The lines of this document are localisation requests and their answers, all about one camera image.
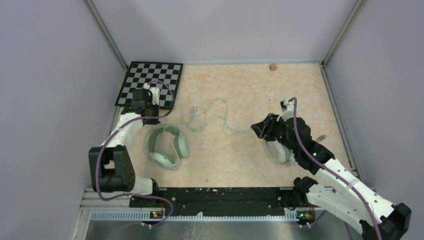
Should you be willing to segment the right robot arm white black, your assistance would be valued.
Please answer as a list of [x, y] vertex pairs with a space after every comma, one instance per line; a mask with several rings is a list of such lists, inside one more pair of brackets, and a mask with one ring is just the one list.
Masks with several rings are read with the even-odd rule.
[[326, 181], [327, 189], [305, 176], [293, 181], [293, 200], [299, 206], [312, 204], [325, 209], [361, 234], [364, 240], [399, 240], [408, 231], [412, 210], [394, 204], [366, 186], [325, 146], [311, 136], [301, 117], [283, 119], [276, 114], [250, 126], [259, 139], [283, 150], [303, 169]]

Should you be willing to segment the mint green headphones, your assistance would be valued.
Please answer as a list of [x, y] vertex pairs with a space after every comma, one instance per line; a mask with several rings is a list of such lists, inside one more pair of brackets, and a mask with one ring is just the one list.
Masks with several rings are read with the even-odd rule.
[[175, 170], [181, 159], [191, 155], [188, 138], [175, 124], [163, 124], [150, 131], [145, 141], [150, 158], [165, 169]]

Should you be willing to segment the white gaming headphones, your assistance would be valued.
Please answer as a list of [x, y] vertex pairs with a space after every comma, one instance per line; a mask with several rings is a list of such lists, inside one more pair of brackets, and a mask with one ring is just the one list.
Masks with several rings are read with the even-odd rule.
[[290, 164], [295, 161], [294, 154], [278, 141], [267, 141], [266, 145], [278, 163]]

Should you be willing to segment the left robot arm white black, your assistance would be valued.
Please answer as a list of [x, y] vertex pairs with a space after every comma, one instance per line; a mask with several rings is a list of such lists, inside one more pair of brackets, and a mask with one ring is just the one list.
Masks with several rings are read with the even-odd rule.
[[145, 125], [160, 123], [159, 103], [159, 88], [135, 90], [109, 137], [99, 147], [89, 150], [91, 183], [95, 192], [139, 194], [149, 207], [160, 202], [161, 194], [154, 189], [153, 179], [137, 176], [129, 155], [129, 147], [139, 130]]

